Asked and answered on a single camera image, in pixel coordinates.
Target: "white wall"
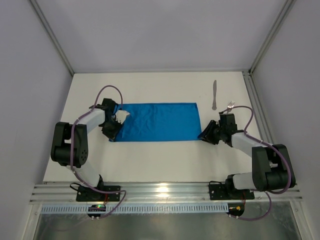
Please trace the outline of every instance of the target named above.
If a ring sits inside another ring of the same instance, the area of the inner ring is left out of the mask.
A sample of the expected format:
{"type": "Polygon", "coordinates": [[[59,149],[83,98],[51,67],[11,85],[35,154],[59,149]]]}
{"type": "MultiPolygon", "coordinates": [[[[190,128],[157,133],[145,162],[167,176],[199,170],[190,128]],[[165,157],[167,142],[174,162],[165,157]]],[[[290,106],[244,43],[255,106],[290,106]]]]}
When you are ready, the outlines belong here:
{"type": "Polygon", "coordinates": [[[315,227],[320,223],[319,12],[319,0],[296,1],[254,73],[276,140],[289,149],[315,227]]]}
{"type": "Polygon", "coordinates": [[[37,0],[76,73],[248,69],[285,0],[37,0]]]}
{"type": "Polygon", "coordinates": [[[0,238],[14,240],[72,79],[27,0],[0,1],[0,35],[0,238]]]}

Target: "white table surface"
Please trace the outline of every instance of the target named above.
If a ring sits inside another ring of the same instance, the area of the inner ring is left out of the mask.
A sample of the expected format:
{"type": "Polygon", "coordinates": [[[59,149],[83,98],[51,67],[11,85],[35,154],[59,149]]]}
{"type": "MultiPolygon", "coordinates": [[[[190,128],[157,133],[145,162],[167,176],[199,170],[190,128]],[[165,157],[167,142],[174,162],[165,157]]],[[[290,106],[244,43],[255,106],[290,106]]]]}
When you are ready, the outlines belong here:
{"type": "MultiPolygon", "coordinates": [[[[99,90],[115,85],[124,103],[197,103],[201,129],[219,120],[228,102],[250,106],[241,72],[79,73],[75,74],[61,121],[73,123],[91,106],[99,90]],[[217,110],[211,109],[213,82],[217,80],[217,110]]],[[[120,103],[118,92],[107,88],[100,96],[120,103]]],[[[247,109],[234,109],[235,121],[243,129],[250,117],[247,109]]],[[[248,132],[259,137],[256,121],[248,132]]],[[[105,182],[208,182],[224,181],[229,174],[251,172],[251,158],[222,141],[109,142],[101,128],[88,135],[88,161],[105,182]]],[[[46,182],[77,181],[65,167],[48,162],[46,182]]]]}

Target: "knife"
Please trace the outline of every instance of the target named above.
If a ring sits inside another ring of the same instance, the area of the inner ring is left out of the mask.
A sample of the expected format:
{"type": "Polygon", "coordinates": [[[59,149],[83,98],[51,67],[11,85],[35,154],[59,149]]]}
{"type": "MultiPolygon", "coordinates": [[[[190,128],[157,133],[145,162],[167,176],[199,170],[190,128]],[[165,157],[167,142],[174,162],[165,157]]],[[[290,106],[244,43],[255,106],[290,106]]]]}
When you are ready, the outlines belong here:
{"type": "Polygon", "coordinates": [[[216,102],[216,96],[217,96],[217,80],[214,80],[213,82],[213,103],[212,103],[212,110],[217,110],[217,102],[216,102]]]}

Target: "fork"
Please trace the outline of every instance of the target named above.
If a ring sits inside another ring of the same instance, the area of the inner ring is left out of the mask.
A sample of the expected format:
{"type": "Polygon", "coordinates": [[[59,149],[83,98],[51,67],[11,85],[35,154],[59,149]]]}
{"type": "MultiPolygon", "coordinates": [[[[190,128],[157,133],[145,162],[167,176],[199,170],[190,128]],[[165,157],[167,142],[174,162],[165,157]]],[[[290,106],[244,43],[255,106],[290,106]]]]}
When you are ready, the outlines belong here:
{"type": "Polygon", "coordinates": [[[228,106],[226,107],[226,109],[227,109],[226,113],[227,113],[227,114],[230,113],[231,110],[234,108],[235,103],[236,103],[235,101],[229,102],[228,106]]]}

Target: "blue towel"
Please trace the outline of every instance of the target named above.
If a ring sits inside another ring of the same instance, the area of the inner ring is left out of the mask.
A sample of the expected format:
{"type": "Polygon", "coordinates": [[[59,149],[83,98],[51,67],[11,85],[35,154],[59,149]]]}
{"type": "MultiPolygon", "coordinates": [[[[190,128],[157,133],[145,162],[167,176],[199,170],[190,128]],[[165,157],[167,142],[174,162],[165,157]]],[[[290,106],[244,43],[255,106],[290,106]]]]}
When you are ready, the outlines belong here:
{"type": "Polygon", "coordinates": [[[195,141],[201,133],[196,103],[124,104],[130,115],[116,142],[195,141]]]}

